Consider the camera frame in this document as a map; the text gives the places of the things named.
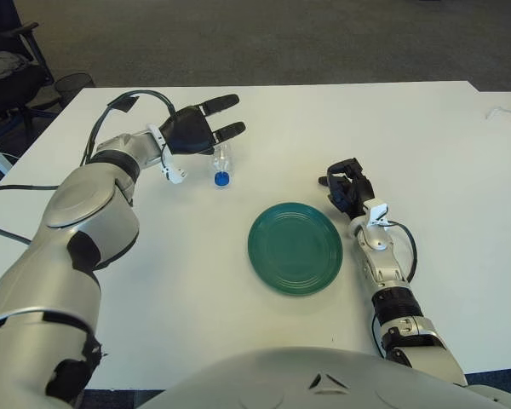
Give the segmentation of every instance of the office chair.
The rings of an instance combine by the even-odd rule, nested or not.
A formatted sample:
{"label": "office chair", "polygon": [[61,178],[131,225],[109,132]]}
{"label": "office chair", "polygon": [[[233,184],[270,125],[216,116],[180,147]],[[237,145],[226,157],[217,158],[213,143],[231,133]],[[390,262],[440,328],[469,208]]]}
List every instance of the office chair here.
{"label": "office chair", "polygon": [[[60,101],[60,98],[56,98],[39,106],[31,108],[27,106],[42,87],[54,82],[53,75],[32,34],[32,30],[36,27],[38,23],[21,25],[13,0],[0,0],[0,51],[24,55],[29,61],[37,62],[22,71],[0,79],[0,118],[10,117],[9,122],[0,129],[0,137],[24,122],[26,147],[29,147],[35,139],[32,119],[55,118],[56,113],[45,110]],[[32,53],[25,47],[22,38]]]}

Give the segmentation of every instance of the wire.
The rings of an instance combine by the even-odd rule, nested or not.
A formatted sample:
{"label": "wire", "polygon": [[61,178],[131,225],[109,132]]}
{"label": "wire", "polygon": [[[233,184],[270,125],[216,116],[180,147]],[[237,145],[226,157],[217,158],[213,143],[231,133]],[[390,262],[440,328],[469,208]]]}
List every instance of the wire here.
{"label": "wire", "polygon": [[12,155],[11,153],[6,153],[6,152],[0,152],[3,156],[9,156],[13,159],[17,159],[19,160],[20,158],[18,156],[15,156],[15,155]]}
{"label": "wire", "polygon": [[415,277],[416,273],[416,266],[418,265],[418,250],[416,249],[416,242],[415,238],[413,237],[411,231],[405,224],[401,224],[399,222],[393,222],[391,220],[388,220],[388,224],[381,225],[385,228],[393,228],[397,226],[398,228],[401,228],[407,237],[409,238],[409,242],[411,243],[411,250],[412,250],[412,264],[411,264],[411,270],[409,271],[409,275],[407,276],[407,282],[411,282],[412,279]]}
{"label": "wire", "polygon": [[[38,185],[2,185],[0,190],[55,190],[58,186],[38,186]],[[26,237],[8,232],[0,228],[0,235],[8,239],[16,240],[24,245],[29,245],[31,241]]]}
{"label": "wire", "polygon": [[[380,226],[383,226],[384,228],[394,228],[394,227],[401,228],[405,232],[407,237],[409,238],[409,242],[411,243],[411,250],[412,250],[412,263],[411,263],[411,270],[409,271],[409,275],[407,276],[407,282],[410,283],[412,281],[412,279],[415,277],[416,266],[418,264],[418,250],[416,249],[415,238],[413,237],[411,231],[405,224],[401,224],[399,222],[393,222],[391,220],[388,220],[388,224],[381,224]],[[382,353],[381,347],[378,344],[378,341],[376,340],[375,321],[376,321],[376,314],[373,314],[373,320],[371,321],[371,335],[373,336],[373,342],[375,343],[376,350],[378,351],[381,358],[384,358],[384,354]]]}
{"label": "wire", "polygon": [[164,102],[164,104],[167,106],[167,108],[169,110],[169,114],[172,118],[176,116],[176,110],[175,110],[172,102],[170,102],[169,98],[167,98],[165,95],[163,95],[157,91],[152,91],[150,89],[137,89],[134,91],[128,91],[128,92],[122,93],[115,100],[113,100],[112,102],[110,102],[108,104],[108,106],[106,107],[106,109],[104,110],[102,115],[100,115],[99,118],[96,120],[95,125],[93,126],[93,129],[91,130],[91,133],[89,134],[89,139],[87,140],[87,144],[85,145],[85,150],[83,151],[82,160],[79,164],[80,166],[87,164],[89,162],[89,160],[91,159],[91,156],[93,155],[93,149],[95,147],[96,136],[98,135],[100,127],[102,126],[102,123],[106,119],[108,113],[112,109],[114,109],[114,106],[116,106],[116,104],[118,102],[120,102],[126,98],[129,98],[133,95],[138,95],[138,94],[147,94],[147,95],[155,96],[156,98],[158,98],[159,100]]}
{"label": "wire", "polygon": [[164,159],[163,159],[163,153],[164,153],[164,149],[167,147],[167,144],[166,142],[164,143],[163,147],[161,148],[161,165],[163,166],[163,169],[166,168],[166,164],[164,164]]}

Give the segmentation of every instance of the mesh trash can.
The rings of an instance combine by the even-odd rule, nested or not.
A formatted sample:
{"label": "mesh trash can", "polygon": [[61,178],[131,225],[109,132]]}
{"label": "mesh trash can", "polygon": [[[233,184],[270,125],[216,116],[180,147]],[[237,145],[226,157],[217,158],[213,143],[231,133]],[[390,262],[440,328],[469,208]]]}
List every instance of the mesh trash can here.
{"label": "mesh trash can", "polygon": [[83,88],[94,88],[93,78],[85,72],[67,75],[55,81],[55,91],[60,95],[60,106],[66,107]]}

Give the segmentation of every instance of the green plate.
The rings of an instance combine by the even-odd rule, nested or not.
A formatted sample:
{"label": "green plate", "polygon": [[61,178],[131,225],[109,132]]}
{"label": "green plate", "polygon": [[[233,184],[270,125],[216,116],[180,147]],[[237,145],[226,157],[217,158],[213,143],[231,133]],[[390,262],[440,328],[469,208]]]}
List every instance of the green plate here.
{"label": "green plate", "polygon": [[320,291],[337,276],[342,243],[330,220],[311,206],[277,204],[255,219],[248,236],[255,271],[275,290],[292,296]]}

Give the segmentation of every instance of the chair armrest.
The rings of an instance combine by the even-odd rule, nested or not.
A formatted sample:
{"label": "chair armrest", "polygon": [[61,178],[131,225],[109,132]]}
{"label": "chair armrest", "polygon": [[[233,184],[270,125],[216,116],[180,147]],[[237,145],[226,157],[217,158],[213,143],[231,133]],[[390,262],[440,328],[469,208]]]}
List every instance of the chair armrest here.
{"label": "chair armrest", "polygon": [[6,38],[24,36],[24,35],[30,33],[32,30],[34,30],[38,26],[39,26],[39,24],[37,22],[26,23],[26,24],[23,24],[21,27],[14,28],[13,30],[8,30],[6,32],[1,32],[0,34],[2,34],[2,36],[6,37]]}

